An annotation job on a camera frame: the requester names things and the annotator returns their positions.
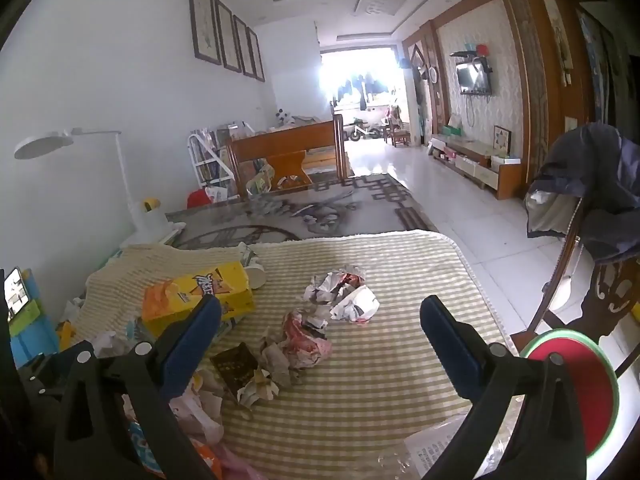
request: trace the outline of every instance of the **checkered tablecloth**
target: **checkered tablecloth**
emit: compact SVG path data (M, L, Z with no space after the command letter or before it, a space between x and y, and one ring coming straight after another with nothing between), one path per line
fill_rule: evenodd
M257 244L268 281L254 291L257 310L209 350L245 341L255 347L267 326L304 306L313 274L354 264L366 271L380 309L365 326L331 322L331 357L304 372L303 383L271 402L254 404L244 420L223 405L224 442L271 480L335 478L355 456L392 446L468 407L424 336L420 302L437 294L457 320L486 342L516 353L469 265L447 237L425 231L312 238ZM79 336L121 330L140 309L147 285L238 259L235 248L179 251L137 246L91 276L78 318Z

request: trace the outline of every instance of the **clear plastic packaging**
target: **clear plastic packaging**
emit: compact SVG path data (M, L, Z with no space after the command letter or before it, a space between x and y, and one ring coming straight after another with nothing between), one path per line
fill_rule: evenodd
M520 409L519 404L515 399L511 403L476 478L498 467L513 433ZM340 480L420 480L451 442L465 417L466 413L449 417L439 424L428 426L408 436L382 452L364 454L354 459L338 478Z

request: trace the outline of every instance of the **lamp head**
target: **lamp head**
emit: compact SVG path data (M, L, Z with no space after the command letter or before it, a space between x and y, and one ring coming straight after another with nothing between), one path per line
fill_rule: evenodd
M18 160L36 158L73 143L74 139L68 132L47 132L27 137L18 143L15 147L14 157Z

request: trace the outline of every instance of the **lamp arm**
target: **lamp arm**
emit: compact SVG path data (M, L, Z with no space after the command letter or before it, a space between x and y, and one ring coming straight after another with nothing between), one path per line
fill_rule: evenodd
M129 181L127 179L127 170L124 165L124 156L122 155L122 148L120 147L120 136L122 132L118 130L104 130L98 132L84 132L82 128L73 128L71 130L72 136L80 135L93 135L93 134L116 134L116 149L118 150L118 160L120 161L120 171L122 172L122 181L124 182L124 191L127 195L127 205L129 208L133 205L133 197L131 196L131 190L129 189Z

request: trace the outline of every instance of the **snack box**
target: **snack box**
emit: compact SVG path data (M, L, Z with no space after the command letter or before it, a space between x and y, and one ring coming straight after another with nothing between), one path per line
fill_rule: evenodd
M158 337L171 323L185 319L203 294L214 294L220 300L223 323L255 310L246 272L240 262L231 262L147 287L142 321Z

